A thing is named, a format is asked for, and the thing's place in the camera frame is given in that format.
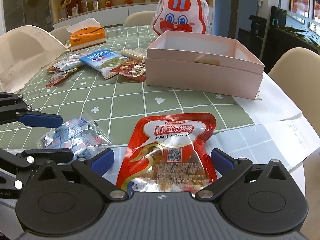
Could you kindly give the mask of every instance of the blue snack package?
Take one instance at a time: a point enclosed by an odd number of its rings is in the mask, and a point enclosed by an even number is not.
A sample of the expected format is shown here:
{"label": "blue snack package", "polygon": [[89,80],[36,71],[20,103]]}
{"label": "blue snack package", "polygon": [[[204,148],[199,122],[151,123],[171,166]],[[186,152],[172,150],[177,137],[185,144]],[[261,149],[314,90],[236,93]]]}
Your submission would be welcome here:
{"label": "blue snack package", "polygon": [[71,119],[43,135],[38,141],[38,148],[68,148],[73,152],[74,159],[88,160],[108,148],[110,144],[108,136],[94,121],[78,118]]}
{"label": "blue snack package", "polygon": [[120,64],[126,62],[129,59],[111,50],[101,49],[80,58],[80,60],[90,67],[94,68],[95,70],[101,72],[104,79],[108,79],[117,74],[111,73],[111,69],[118,67]]}

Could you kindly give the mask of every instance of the qr code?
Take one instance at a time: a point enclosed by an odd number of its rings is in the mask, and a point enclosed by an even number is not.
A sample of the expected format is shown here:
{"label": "qr code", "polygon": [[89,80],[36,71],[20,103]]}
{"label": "qr code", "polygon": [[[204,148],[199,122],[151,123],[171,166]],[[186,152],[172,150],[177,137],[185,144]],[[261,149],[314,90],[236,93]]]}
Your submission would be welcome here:
{"label": "qr code", "polygon": [[182,149],[168,149],[167,162],[181,162],[182,161]]}

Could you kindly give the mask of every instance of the orange tissue box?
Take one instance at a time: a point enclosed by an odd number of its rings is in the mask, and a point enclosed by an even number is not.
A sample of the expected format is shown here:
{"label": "orange tissue box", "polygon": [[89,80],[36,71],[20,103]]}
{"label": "orange tissue box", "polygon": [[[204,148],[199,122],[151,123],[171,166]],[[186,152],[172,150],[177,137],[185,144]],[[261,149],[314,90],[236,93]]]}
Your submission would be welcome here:
{"label": "orange tissue box", "polygon": [[106,42],[106,32],[102,27],[88,27],[70,35],[72,51],[84,49]]}

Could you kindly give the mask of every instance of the blue gripper pad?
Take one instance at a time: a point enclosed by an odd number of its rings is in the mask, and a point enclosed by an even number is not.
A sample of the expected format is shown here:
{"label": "blue gripper pad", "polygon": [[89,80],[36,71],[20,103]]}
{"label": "blue gripper pad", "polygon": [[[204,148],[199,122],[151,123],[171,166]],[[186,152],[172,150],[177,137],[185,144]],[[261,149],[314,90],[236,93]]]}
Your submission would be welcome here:
{"label": "blue gripper pad", "polygon": [[19,116],[18,121],[25,126],[58,128],[63,124],[61,115],[43,114],[38,111],[30,111]]}
{"label": "blue gripper pad", "polygon": [[113,150],[107,148],[88,160],[87,165],[100,176],[103,176],[112,167],[114,161]]}
{"label": "blue gripper pad", "polygon": [[226,171],[233,170],[238,164],[237,160],[226,154],[220,149],[213,149],[211,161],[215,169],[223,176]]}

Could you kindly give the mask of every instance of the plastic wrapper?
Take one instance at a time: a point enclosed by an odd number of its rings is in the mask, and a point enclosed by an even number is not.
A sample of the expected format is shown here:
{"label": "plastic wrapper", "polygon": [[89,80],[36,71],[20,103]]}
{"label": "plastic wrapper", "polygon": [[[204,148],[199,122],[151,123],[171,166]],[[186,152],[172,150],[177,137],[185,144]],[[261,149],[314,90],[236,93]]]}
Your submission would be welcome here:
{"label": "plastic wrapper", "polygon": [[66,79],[68,76],[70,76],[72,73],[76,72],[78,69],[69,69],[66,71],[55,73],[51,76],[51,78],[48,81],[48,84],[46,85],[46,88],[52,87],[55,84],[61,82],[62,80]]}
{"label": "plastic wrapper", "polygon": [[111,69],[112,73],[119,73],[125,77],[131,78],[138,82],[146,81],[146,68],[143,63],[136,62],[133,59],[126,61],[118,67]]}
{"label": "plastic wrapper", "polygon": [[85,63],[80,61],[79,58],[89,55],[89,53],[75,52],[69,57],[64,59],[55,59],[47,66],[47,72],[66,71],[73,68],[85,66]]}
{"label": "plastic wrapper", "polygon": [[134,191],[190,191],[217,180],[205,143],[216,120],[209,113],[140,119],[129,141],[116,185]]}
{"label": "plastic wrapper", "polygon": [[129,59],[111,50],[102,49],[82,57],[80,60],[95,70],[101,72],[104,79],[108,79],[114,75],[117,75],[117,73],[111,73],[111,69],[118,67],[120,64]]}
{"label": "plastic wrapper", "polygon": [[206,0],[159,0],[151,22],[156,36],[165,31],[209,33],[209,6]]}
{"label": "plastic wrapper", "polygon": [[108,137],[94,121],[83,118],[71,119],[40,138],[39,149],[68,148],[77,158],[90,159],[108,148]]}
{"label": "plastic wrapper", "polygon": [[140,47],[136,49],[123,49],[118,53],[127,58],[132,58],[140,63],[144,63],[145,58],[147,57],[147,50]]}

